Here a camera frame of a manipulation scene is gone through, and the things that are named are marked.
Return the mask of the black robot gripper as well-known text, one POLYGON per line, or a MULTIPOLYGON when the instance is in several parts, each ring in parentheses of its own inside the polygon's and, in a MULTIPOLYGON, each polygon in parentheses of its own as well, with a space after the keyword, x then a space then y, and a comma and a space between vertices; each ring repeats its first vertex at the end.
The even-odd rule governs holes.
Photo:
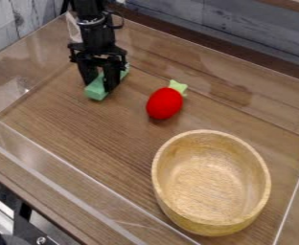
POLYGON ((97 67, 104 67, 104 90, 110 93, 120 84, 120 68, 127 66, 127 51, 116 46, 115 29, 107 20, 76 20, 81 42, 68 44, 71 62, 77 69, 85 85, 99 76, 97 67))

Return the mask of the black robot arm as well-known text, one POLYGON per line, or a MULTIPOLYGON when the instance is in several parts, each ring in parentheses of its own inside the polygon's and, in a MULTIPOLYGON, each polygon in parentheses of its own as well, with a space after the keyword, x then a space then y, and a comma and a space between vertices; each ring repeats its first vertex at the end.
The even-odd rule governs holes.
POLYGON ((112 15, 116 12, 107 8, 105 0, 75 0, 75 10, 81 41, 68 44, 71 62, 77 65, 85 85, 104 75, 104 91, 110 93, 127 71, 128 52, 116 45, 115 38, 115 31, 124 24, 114 25, 112 15))

